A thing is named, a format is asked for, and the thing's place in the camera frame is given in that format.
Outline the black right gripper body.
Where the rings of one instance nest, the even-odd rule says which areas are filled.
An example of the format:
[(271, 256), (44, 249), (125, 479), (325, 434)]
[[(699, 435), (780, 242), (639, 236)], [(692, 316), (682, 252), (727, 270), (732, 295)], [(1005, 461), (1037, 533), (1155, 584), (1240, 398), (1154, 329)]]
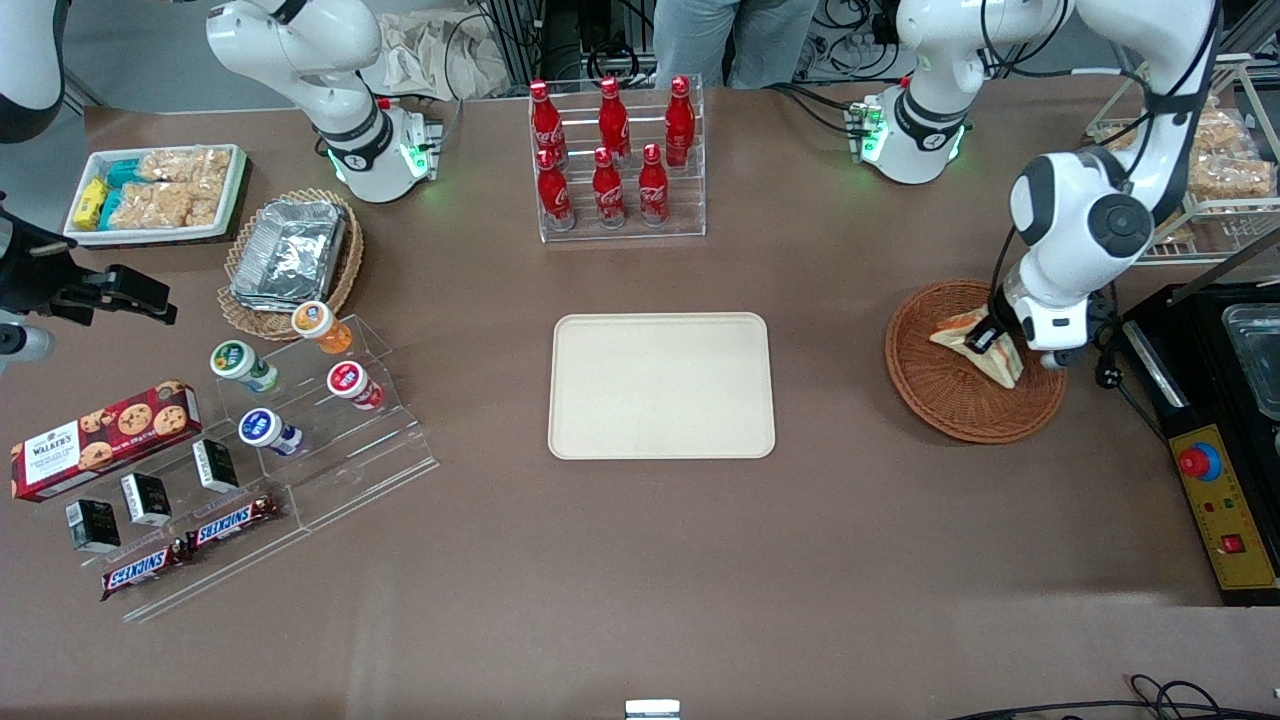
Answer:
[(67, 304), (61, 293), (81, 290), (86, 269), (70, 255), (74, 240), (24, 222), (6, 209), (3, 219), (1, 309), (91, 323), (95, 310)]

